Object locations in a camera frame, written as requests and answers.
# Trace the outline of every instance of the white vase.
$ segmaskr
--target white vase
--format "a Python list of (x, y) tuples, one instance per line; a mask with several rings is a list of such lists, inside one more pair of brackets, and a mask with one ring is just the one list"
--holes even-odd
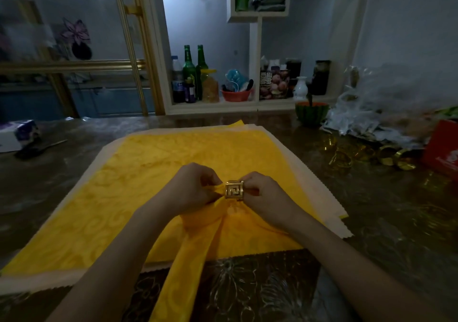
[(296, 87), (294, 87), (294, 101), (299, 102), (299, 101), (306, 101), (307, 100), (307, 85), (306, 85), (306, 79), (307, 77), (305, 76), (299, 76), (297, 78), (297, 84)]

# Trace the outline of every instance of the tissue box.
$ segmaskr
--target tissue box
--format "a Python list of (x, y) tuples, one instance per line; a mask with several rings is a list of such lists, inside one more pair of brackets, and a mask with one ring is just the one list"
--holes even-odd
[(432, 133), (421, 161), (431, 168), (458, 181), (458, 123), (439, 121)]
[(19, 151), (40, 135), (33, 120), (0, 124), (0, 152)]

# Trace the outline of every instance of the red box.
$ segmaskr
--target red box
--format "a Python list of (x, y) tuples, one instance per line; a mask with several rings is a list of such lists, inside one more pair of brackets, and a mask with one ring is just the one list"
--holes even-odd
[(421, 161), (458, 181), (458, 123), (443, 119), (432, 133)]

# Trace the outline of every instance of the green bowl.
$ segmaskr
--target green bowl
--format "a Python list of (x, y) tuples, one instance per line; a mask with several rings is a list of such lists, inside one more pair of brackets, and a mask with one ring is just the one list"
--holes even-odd
[(306, 127), (318, 127), (329, 111), (329, 104), (313, 103), (310, 106), (308, 101), (296, 103), (296, 115), (302, 125)]

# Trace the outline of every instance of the glass jar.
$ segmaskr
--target glass jar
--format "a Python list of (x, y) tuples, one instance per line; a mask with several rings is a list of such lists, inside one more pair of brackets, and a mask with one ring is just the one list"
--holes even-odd
[(215, 72), (215, 69), (201, 70), (202, 101), (204, 103), (219, 103), (218, 81), (211, 76)]

